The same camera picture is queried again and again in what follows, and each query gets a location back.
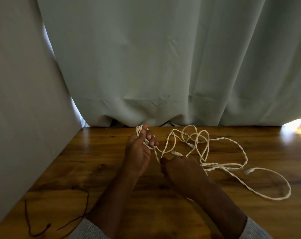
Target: right hand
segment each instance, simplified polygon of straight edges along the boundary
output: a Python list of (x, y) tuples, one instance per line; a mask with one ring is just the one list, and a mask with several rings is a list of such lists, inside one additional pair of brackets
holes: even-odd
[(197, 201), (203, 190), (213, 184), (195, 158), (175, 156), (173, 159), (161, 158), (161, 172), (173, 190), (182, 196)]

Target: wooden table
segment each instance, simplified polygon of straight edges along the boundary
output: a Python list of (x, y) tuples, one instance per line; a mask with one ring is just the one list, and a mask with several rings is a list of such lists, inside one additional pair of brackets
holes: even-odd
[[(232, 200), (274, 238), (301, 238), (301, 128), (297, 132), (281, 127), (199, 129), (203, 128), (211, 138), (229, 137), (242, 145), (249, 158), (245, 168), (263, 167), (285, 176), (292, 187), (291, 197), (271, 201), (252, 193), (225, 172), (209, 172)], [(160, 148), (171, 129), (151, 128)], [(29, 238), (25, 199), (33, 233), (39, 233), (52, 223), (40, 238), (59, 238), (67, 234), (77, 222), (60, 231), (56, 229), (82, 215), (86, 204), (86, 193), (72, 190), (72, 186), (89, 190), (90, 210), (118, 171), (126, 140), (134, 132), (135, 128), (84, 128), (78, 132), (1, 222), (0, 238)], [(175, 151), (185, 154), (189, 149), (178, 142)], [(208, 161), (243, 163), (244, 157), (236, 144), (219, 140), (210, 142)], [(266, 195), (278, 197), (287, 192), (284, 181), (270, 172), (257, 170), (246, 176), (239, 171), (235, 174)], [(147, 172), (129, 200), (118, 238), (210, 238), (214, 233), (209, 228), (215, 230), (196, 205), (169, 189), (153, 154)]]

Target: white cable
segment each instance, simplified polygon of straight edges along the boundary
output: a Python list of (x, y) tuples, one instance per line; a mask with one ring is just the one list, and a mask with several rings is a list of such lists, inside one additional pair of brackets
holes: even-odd
[[(141, 131), (141, 129), (142, 129), (142, 126), (143, 126), (143, 125), (137, 126), (137, 127), (136, 127), (136, 134), (137, 134), (138, 136), (139, 136), (139, 133), (140, 133), (140, 131)], [(187, 133), (185, 133), (184, 130), (185, 130), (187, 127), (189, 127), (189, 126), (194, 127), (194, 129), (195, 129), (196, 132), (195, 132), (195, 133), (192, 133), (191, 135), (188, 135)], [(174, 131), (180, 132), (180, 133), (181, 133), (181, 138), (180, 138), (178, 135), (176, 135), (176, 134), (174, 133)], [(207, 138), (205, 138), (203, 135), (201, 135), (201, 133), (203, 133), (203, 132), (206, 133)], [(167, 146), (168, 146), (169, 137), (170, 137), (171, 135), (174, 136), (174, 145), (172, 146), (172, 148), (171, 148), (170, 150), (166, 151)], [(266, 195), (263, 195), (263, 194), (261, 194), (261, 193), (259, 193), (259, 192), (256, 192), (256, 191), (254, 191), (251, 187), (249, 187), (248, 185), (246, 185), (246, 183), (244, 183), (244, 182), (243, 182), (241, 179), (239, 179), (236, 175), (234, 175), (233, 173), (231, 173), (230, 171), (235, 171), (235, 170), (238, 170), (238, 169), (243, 169), (244, 165), (246, 165), (246, 164), (248, 163), (248, 157), (247, 157), (246, 153), (244, 152), (243, 148), (241, 147), (241, 145), (238, 144), (236, 141), (233, 141), (233, 140), (230, 139), (230, 138), (222, 137), (222, 138), (209, 139), (209, 133), (208, 133), (206, 130), (201, 130), (200, 132), (198, 132), (198, 131), (197, 131), (197, 128), (196, 128), (195, 126), (193, 126), (193, 125), (188, 125), (188, 126), (185, 126), (185, 127), (183, 128), (182, 131), (180, 131), (180, 130), (178, 130), (178, 129), (176, 129), (176, 128), (174, 128), (174, 129), (171, 130), (171, 132), (169, 133), (169, 135), (168, 135), (168, 137), (167, 137), (167, 139), (166, 139), (166, 145), (165, 145), (165, 148), (164, 148), (163, 151), (161, 151), (161, 150), (160, 150), (158, 147), (156, 147), (156, 146), (154, 146), (154, 148), (151, 148), (151, 147), (148, 145), (149, 141), (148, 141), (147, 139), (145, 139), (144, 145), (147, 146), (149, 149), (153, 149), (153, 150), (154, 150), (155, 155), (156, 155), (156, 159), (157, 159), (157, 161), (160, 163), (160, 161), (159, 161), (160, 159), (159, 159), (158, 156), (157, 156), (157, 151), (156, 151), (156, 150), (158, 150), (160, 153), (162, 153), (161, 156), (160, 156), (160, 158), (162, 158), (162, 157), (164, 156), (165, 153), (169, 153), (169, 152), (172, 153), (172, 154), (174, 154), (174, 155), (180, 156), (180, 157), (183, 156), (181, 153), (176, 152), (176, 151), (173, 151), (174, 147), (176, 146), (176, 138), (178, 138), (181, 142), (186, 143), (189, 147), (192, 148), (192, 150), (191, 150), (189, 153), (187, 153), (187, 154), (185, 155), (186, 157), (188, 157), (188, 155), (191, 154), (194, 150), (197, 151), (197, 153), (198, 153), (198, 155), (199, 155), (199, 157), (200, 157), (200, 166), (202, 166), (202, 168), (203, 168), (203, 170), (204, 170), (205, 173), (207, 173), (207, 171), (212, 171), (212, 170), (215, 170), (215, 169), (222, 169), (222, 170), (224, 170), (225, 172), (229, 173), (231, 176), (237, 178), (237, 179), (241, 182), (241, 184), (243, 184), (244, 186), (246, 186), (246, 187), (248, 188), (248, 190), (250, 190), (250, 191), (256, 193), (257, 195), (260, 195), (260, 196), (262, 196), (262, 197), (264, 197), (264, 198), (266, 198), (266, 199), (271, 199), (271, 200), (283, 200), (283, 199), (287, 199), (288, 197), (290, 197), (290, 195), (291, 195), (291, 186), (290, 186), (289, 182), (288, 182), (282, 175), (280, 175), (279, 173), (277, 173), (277, 172), (275, 172), (275, 171), (273, 171), (273, 170), (270, 170), (270, 169), (264, 169), (264, 168), (250, 168), (250, 169), (246, 170), (244, 173), (245, 173), (246, 175), (248, 175), (248, 174), (252, 173), (252, 172), (253, 172), (254, 170), (256, 170), (256, 169), (262, 169), (262, 170), (266, 170), (266, 171), (270, 171), (270, 172), (273, 172), (273, 173), (278, 174), (279, 176), (281, 176), (281, 177), (286, 181), (287, 186), (288, 186), (288, 188), (289, 188), (289, 192), (288, 192), (287, 195), (284, 196), (284, 197), (272, 198), (272, 197), (268, 197), (268, 196), (266, 196)], [(207, 161), (207, 157), (208, 157), (208, 153), (209, 153), (209, 141), (215, 141), (215, 140), (220, 140), (220, 139), (227, 139), (227, 140), (230, 140), (231, 142), (234, 142), (235, 144), (237, 144), (237, 145), (239, 146), (239, 148), (241, 149), (241, 151), (243, 152), (244, 157), (245, 157), (245, 161), (244, 161), (243, 164), (239, 164), (239, 163), (224, 163), (224, 164), (218, 164), (218, 163), (215, 163), (215, 162), (213, 162), (213, 163), (207, 163), (207, 162), (206, 162), (206, 161)], [(198, 147), (197, 147), (198, 143), (207, 143), (207, 144), (206, 144), (206, 147), (204, 148), (204, 151), (203, 151), (202, 153), (200, 153), (199, 150), (198, 150)]]

